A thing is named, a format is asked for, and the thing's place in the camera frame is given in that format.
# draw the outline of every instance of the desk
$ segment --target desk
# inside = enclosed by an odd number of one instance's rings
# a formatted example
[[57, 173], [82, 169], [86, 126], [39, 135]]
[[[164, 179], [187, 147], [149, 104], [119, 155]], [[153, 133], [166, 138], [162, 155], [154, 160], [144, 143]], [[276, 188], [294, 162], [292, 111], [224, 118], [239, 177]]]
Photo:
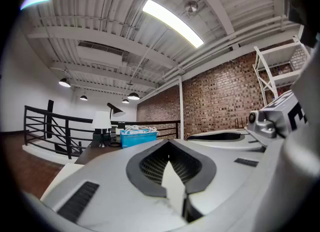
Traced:
[[[121, 146], [108, 146], [110, 140], [104, 142], [105, 147], [99, 147], [99, 141], [92, 141], [89, 146], [82, 152], [78, 159], [74, 162], [76, 165], [85, 165], [92, 159], [105, 153], [122, 150]], [[120, 136], [116, 136], [116, 142], [120, 142]]]

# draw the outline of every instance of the white panel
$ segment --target white panel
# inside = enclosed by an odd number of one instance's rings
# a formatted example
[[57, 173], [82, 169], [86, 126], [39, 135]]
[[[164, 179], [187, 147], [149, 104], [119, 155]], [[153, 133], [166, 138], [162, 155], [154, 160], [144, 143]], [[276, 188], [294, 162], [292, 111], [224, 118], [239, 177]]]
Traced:
[[80, 58], [106, 63], [106, 66], [110, 64], [122, 67], [122, 56], [120, 55], [83, 46], [77, 46], [76, 50]]

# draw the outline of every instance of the white wall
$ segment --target white wall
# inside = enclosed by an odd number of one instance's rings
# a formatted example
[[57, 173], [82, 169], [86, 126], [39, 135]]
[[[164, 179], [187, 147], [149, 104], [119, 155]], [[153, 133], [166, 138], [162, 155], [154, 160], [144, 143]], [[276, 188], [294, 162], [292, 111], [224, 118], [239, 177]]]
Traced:
[[72, 104], [70, 106], [70, 116], [78, 118], [87, 118], [93, 119], [96, 111], [107, 111], [110, 112], [110, 107], [107, 106], [107, 103], [111, 103], [120, 110], [125, 112], [125, 115], [120, 117], [111, 116], [112, 121], [128, 121], [136, 122], [137, 121], [137, 102], [131, 100], [129, 104], [122, 103], [122, 96], [109, 94], [109, 93], [99, 93], [101, 97], [97, 95], [92, 96], [90, 91], [86, 91], [85, 95], [88, 97], [88, 101], [80, 99], [80, 96], [84, 92], [77, 91], [74, 93], [72, 98]]
[[1, 132], [24, 129], [25, 105], [46, 110], [48, 100], [53, 100], [53, 112], [68, 115], [73, 91], [58, 84], [59, 79], [39, 59], [18, 27], [2, 54], [1, 75]]
[[[70, 106], [70, 116], [77, 118], [93, 119], [96, 111], [107, 111], [110, 112], [110, 108], [107, 103], [111, 103], [120, 110], [125, 112], [125, 115], [120, 117], [111, 117], [112, 121], [123, 121], [123, 122], [136, 122], [137, 121], [137, 102], [131, 101], [129, 104], [122, 103], [122, 97], [120, 95], [104, 93], [101, 97], [97, 97], [96, 92], [93, 94], [90, 91], [86, 91], [85, 95], [88, 101], [80, 99], [83, 95], [83, 91], [76, 91], [73, 94], [72, 103]], [[80, 123], [80, 122], [70, 122], [69, 126], [71, 128], [83, 129], [83, 130], [93, 130], [90, 123]], [[92, 139], [92, 132], [81, 132], [81, 131], [71, 131], [72, 137]], [[87, 147], [89, 141], [81, 140], [83, 147]]]

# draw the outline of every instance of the table lamp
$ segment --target table lamp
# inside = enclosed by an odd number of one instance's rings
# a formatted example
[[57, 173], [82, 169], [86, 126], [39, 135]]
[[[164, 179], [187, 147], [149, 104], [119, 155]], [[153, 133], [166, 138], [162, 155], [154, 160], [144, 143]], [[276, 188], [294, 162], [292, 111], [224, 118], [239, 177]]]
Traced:
[[116, 106], [112, 105], [111, 103], [107, 103], [107, 106], [111, 109], [110, 110], [110, 119], [111, 119], [112, 111], [113, 111], [113, 116], [115, 118], [121, 117], [126, 114], [126, 112], [122, 111], [121, 109], [117, 108]]
[[100, 144], [99, 146], [102, 147], [104, 144], [105, 138], [103, 129], [110, 129], [112, 128], [111, 122], [110, 122], [110, 114], [106, 111], [97, 111], [95, 112], [94, 118], [92, 120], [92, 125], [95, 129], [101, 129], [101, 137], [100, 137]]

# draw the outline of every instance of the white column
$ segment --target white column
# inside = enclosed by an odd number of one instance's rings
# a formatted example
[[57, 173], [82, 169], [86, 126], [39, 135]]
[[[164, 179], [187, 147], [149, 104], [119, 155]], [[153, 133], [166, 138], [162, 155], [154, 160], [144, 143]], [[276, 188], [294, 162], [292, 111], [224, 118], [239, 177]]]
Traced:
[[182, 78], [179, 78], [179, 89], [180, 89], [180, 139], [184, 139], [184, 98], [182, 91]]

